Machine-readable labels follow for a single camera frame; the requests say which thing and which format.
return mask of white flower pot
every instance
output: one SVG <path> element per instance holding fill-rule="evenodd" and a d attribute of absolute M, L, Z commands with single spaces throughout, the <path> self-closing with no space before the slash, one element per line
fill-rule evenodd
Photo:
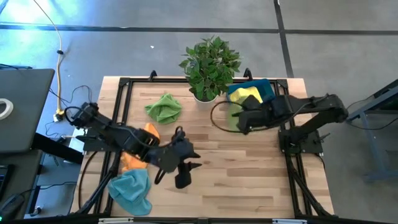
<path fill-rule="evenodd" d="M 195 95 L 194 95 L 193 97 L 194 97 L 195 101 L 197 102 L 197 108 L 198 108 L 198 110 L 200 110 L 200 111 L 206 111 L 206 110 L 211 110 L 212 107 L 214 107 L 214 105 L 215 105 L 215 103 L 216 103 L 216 99 L 217 99 L 218 96 L 216 96 L 216 98 L 214 98 L 213 100 L 207 101 L 207 102 L 203 102 L 203 101 L 198 100 L 198 99 L 195 97 Z"/>

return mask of green cloth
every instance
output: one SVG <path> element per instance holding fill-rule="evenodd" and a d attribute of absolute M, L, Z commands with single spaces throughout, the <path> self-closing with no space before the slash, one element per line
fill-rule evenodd
<path fill-rule="evenodd" d="M 176 121 L 181 109 L 181 104 L 170 93 L 161 96 L 160 100 L 153 105 L 145 106 L 147 114 L 159 124 L 170 124 Z"/>

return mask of orange cloth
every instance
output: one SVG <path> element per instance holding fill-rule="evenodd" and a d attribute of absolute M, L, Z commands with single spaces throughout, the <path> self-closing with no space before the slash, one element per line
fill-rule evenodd
<path fill-rule="evenodd" d="M 147 123 L 144 130 L 160 139 L 159 133 L 153 124 Z M 132 169 L 145 169 L 148 165 L 146 162 L 140 161 L 138 157 L 130 155 L 126 152 L 122 153 L 120 161 L 122 162 L 122 172 Z"/>

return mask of white tape roll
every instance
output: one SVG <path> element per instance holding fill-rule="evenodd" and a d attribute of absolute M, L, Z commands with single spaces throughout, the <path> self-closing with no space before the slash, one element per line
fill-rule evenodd
<path fill-rule="evenodd" d="M 0 99 L 0 105 L 1 104 L 6 104 L 6 109 L 0 113 L 0 120 L 7 118 L 8 115 L 11 114 L 12 109 L 14 109 L 14 105 L 11 103 L 11 101 L 7 100 L 7 99 Z"/>

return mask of yellow sponge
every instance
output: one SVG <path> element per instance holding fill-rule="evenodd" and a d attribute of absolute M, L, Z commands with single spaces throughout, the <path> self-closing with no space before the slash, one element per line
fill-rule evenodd
<path fill-rule="evenodd" d="M 260 103 L 262 103 L 259 90 L 255 86 L 249 88 L 238 88 L 229 95 L 229 98 L 231 99 L 232 102 L 237 102 L 240 98 L 242 97 L 246 98 L 250 95 L 253 95 Z"/>

